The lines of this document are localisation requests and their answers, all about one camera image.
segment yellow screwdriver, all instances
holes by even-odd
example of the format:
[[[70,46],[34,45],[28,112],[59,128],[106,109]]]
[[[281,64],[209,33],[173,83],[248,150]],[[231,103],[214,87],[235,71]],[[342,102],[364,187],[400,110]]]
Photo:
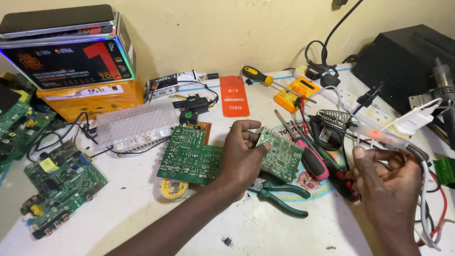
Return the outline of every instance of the yellow screwdriver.
[[[262,81],[264,82],[266,85],[271,85],[271,84],[274,84],[274,85],[277,85],[287,91],[290,91],[292,93],[294,93],[295,95],[297,96],[300,96],[302,97],[302,94],[300,93],[297,93],[287,87],[284,87],[282,86],[281,84],[277,83],[277,82],[274,82],[273,81],[273,77],[269,77],[269,76],[266,76],[264,74],[262,74],[258,69],[252,67],[252,66],[244,66],[242,68],[242,73],[244,76],[250,78],[250,79],[253,79],[253,80],[256,80],[256,81]],[[313,102],[313,103],[316,103],[316,101],[310,99],[310,98],[305,98],[306,100],[310,101],[310,102]]]

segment solder wire spool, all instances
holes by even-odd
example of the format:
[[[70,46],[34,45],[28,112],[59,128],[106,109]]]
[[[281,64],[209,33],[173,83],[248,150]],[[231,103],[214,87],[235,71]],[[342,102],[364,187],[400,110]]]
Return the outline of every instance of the solder wire spool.
[[[164,198],[175,200],[186,198],[190,193],[188,182],[173,179],[163,179],[160,184],[160,192]]]

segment green pliers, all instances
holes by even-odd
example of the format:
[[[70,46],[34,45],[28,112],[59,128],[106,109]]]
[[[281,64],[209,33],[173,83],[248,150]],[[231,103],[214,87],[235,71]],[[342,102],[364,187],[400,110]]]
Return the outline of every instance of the green pliers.
[[[256,192],[258,194],[259,200],[268,201],[269,203],[276,205],[277,208],[279,208],[280,210],[289,215],[292,215],[294,217],[308,217],[307,211],[294,209],[269,192],[287,191],[296,193],[305,199],[310,198],[311,194],[298,186],[294,186],[291,184],[278,185],[270,180],[266,180],[264,181],[264,183],[254,182],[253,185],[251,185],[248,188],[248,190]]]

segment yellow wall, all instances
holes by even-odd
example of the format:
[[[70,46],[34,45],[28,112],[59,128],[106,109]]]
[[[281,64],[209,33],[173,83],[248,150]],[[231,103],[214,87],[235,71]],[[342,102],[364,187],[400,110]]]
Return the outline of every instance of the yellow wall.
[[[306,44],[324,41],[355,2],[332,10],[332,0],[15,0],[2,6],[0,17],[108,3],[129,22],[138,74],[146,80],[190,69],[232,75],[244,65],[271,72],[304,64]],[[454,10],[454,0],[365,0],[333,35],[328,63],[341,62],[380,32],[422,23],[455,38]],[[1,70],[14,70],[2,56]]]

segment red number 1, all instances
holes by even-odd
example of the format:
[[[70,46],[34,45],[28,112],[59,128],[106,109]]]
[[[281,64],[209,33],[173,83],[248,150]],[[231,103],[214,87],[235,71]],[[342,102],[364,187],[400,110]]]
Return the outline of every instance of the red number 1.
[[[118,72],[117,67],[114,64],[114,61],[109,55],[109,52],[107,51],[106,46],[103,44],[103,42],[95,43],[91,46],[85,47],[83,50],[89,59],[95,56],[100,56],[109,72],[112,75],[118,74],[118,77],[114,77],[114,80],[121,79],[120,73]]]

